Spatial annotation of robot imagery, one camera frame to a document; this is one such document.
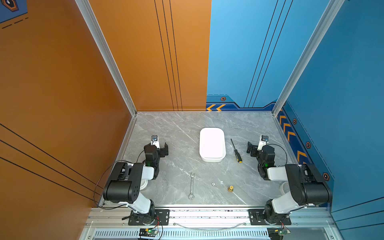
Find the black yellow screwdriver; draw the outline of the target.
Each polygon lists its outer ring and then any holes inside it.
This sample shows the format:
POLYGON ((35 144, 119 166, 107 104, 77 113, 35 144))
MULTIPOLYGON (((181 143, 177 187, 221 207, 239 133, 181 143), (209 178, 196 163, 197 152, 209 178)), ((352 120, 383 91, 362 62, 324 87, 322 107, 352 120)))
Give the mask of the black yellow screwdriver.
POLYGON ((242 162, 243 162, 243 160, 242 160, 242 157, 241 157, 241 155, 240 155, 239 151, 237 150, 237 148, 235 147, 235 144, 234 144, 234 142, 233 142, 233 140, 232 140, 232 139, 231 139, 231 143, 232 143, 232 145, 233 145, 233 148, 234 148, 234 153, 235 153, 235 156, 236 156, 237 162, 238 162, 238 163, 242 163, 242 162))

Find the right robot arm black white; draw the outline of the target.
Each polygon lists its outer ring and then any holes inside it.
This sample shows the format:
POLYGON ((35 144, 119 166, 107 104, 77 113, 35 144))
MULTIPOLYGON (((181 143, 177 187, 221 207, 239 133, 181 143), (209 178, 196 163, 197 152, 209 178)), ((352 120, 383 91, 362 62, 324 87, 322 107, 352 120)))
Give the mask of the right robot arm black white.
POLYGON ((261 215, 269 225, 284 223, 290 213, 309 205, 332 201, 332 191, 314 165, 285 164, 275 166, 275 149, 270 145, 247 144, 247 153, 258 161, 258 172, 265 181, 289 184, 289 191, 266 202, 261 215))

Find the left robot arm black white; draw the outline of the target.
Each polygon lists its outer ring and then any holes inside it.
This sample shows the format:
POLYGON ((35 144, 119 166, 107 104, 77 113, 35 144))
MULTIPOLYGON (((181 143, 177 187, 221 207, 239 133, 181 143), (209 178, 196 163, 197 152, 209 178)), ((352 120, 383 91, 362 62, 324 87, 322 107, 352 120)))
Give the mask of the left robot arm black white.
POLYGON ((144 146, 146 159, 142 163, 129 165, 118 162, 106 182, 103 198, 115 204, 130 208, 129 219, 144 225, 156 220, 154 202, 141 193, 141 182, 157 179, 160 171, 160 159, 169 155, 169 146, 158 148, 155 144, 144 146))

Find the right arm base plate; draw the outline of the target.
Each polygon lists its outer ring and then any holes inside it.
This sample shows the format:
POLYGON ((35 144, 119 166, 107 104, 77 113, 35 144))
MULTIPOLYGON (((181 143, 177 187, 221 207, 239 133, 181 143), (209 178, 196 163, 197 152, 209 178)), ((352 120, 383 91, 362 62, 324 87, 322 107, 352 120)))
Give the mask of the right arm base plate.
POLYGON ((274 211, 267 212, 262 209, 249 209, 248 214, 252 226, 292 224, 288 214, 276 214, 274 211))

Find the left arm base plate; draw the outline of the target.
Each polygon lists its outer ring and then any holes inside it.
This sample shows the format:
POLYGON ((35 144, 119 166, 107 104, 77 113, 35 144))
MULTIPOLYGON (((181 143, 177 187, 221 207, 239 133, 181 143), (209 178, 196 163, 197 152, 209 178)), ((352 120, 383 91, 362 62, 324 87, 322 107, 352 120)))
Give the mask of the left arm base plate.
POLYGON ((167 226, 170 220, 169 209, 154 209, 150 210, 147 214, 133 213, 129 217, 129 226, 144 226, 156 225, 159 222, 160 226, 167 226))

